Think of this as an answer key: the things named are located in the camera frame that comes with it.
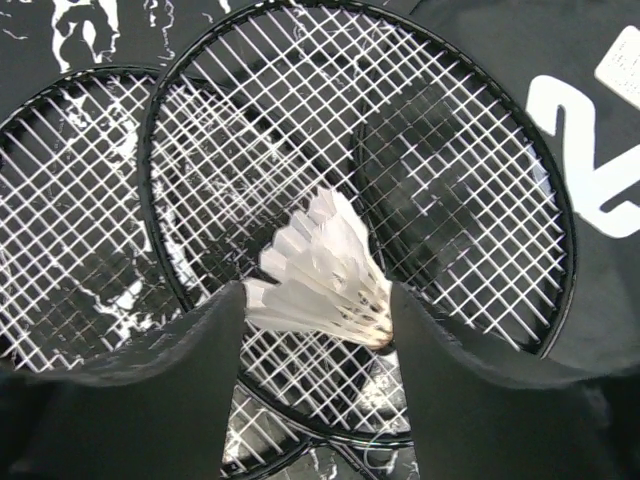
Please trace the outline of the black racket bag Crossway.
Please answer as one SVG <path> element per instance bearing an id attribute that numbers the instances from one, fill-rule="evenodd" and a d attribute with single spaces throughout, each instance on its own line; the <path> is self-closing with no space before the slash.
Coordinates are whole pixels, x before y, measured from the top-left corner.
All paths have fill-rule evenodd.
<path id="1" fill-rule="evenodd" d="M 409 19 L 481 61 L 555 150 L 577 215 L 576 306 L 553 350 L 595 371 L 639 364 L 639 5 L 635 1 L 369 4 L 377 30 Z"/>

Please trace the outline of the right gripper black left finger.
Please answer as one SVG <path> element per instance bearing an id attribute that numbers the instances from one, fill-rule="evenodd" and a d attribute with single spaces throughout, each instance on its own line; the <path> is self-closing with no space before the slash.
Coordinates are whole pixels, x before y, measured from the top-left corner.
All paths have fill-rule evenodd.
<path id="1" fill-rule="evenodd" d="M 1 371 L 5 479 L 217 479 L 245 290 L 71 369 Z"/>

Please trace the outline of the white shuttlecock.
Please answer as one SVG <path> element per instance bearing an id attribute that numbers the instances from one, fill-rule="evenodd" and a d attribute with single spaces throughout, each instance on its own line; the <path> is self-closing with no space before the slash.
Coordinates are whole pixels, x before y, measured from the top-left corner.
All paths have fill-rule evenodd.
<path id="1" fill-rule="evenodd" d="M 244 280 L 246 320 L 272 332 L 318 332 L 380 350 L 391 344 L 392 283 L 347 197 L 320 187 L 259 255 L 271 282 Z"/>

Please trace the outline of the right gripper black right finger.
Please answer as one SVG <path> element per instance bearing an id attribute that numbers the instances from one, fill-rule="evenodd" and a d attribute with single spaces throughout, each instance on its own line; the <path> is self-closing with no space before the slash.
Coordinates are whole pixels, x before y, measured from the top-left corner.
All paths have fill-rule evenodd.
<path id="1" fill-rule="evenodd" d="M 639 370 L 575 369 L 444 319 L 391 290 L 424 479 L 635 479 Z"/>

